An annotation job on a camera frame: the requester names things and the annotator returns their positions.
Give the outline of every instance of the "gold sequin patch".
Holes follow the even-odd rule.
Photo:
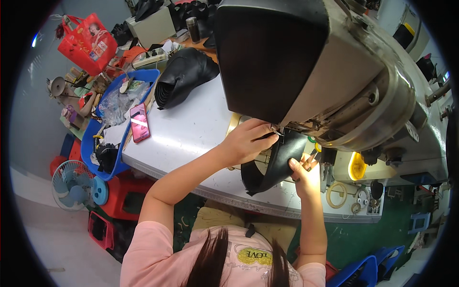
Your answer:
[[[255,262],[258,262],[261,265],[271,265],[273,263],[273,258],[270,253],[251,247],[247,247],[239,251],[237,259],[247,265],[254,264]]]

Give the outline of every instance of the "red plastic bag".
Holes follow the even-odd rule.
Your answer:
[[[115,39],[105,29],[95,13],[86,19],[68,17],[78,27],[71,31],[62,19],[66,35],[57,50],[90,76],[100,74],[115,56],[118,46]]]

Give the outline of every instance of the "white box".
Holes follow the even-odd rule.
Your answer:
[[[148,50],[152,44],[159,44],[175,35],[174,24],[167,7],[162,7],[146,19],[136,22],[135,17],[126,19],[134,37],[139,38],[142,46]]]

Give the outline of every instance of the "smartphone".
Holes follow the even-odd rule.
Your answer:
[[[141,103],[130,110],[132,138],[135,143],[150,137],[145,103]]]

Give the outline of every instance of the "red basket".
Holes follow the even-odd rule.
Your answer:
[[[92,214],[95,214],[97,217],[102,219],[107,226],[105,236],[103,237],[102,240],[97,240],[94,237],[94,235],[92,235],[92,229],[94,225],[94,220],[91,218]],[[88,231],[89,231],[89,236],[92,238],[92,240],[94,240],[97,244],[99,244],[100,247],[102,247],[104,250],[107,248],[113,250],[114,240],[113,240],[113,224],[112,223],[108,222],[106,219],[104,219],[103,217],[95,213],[94,211],[91,211],[91,213],[89,214]]]

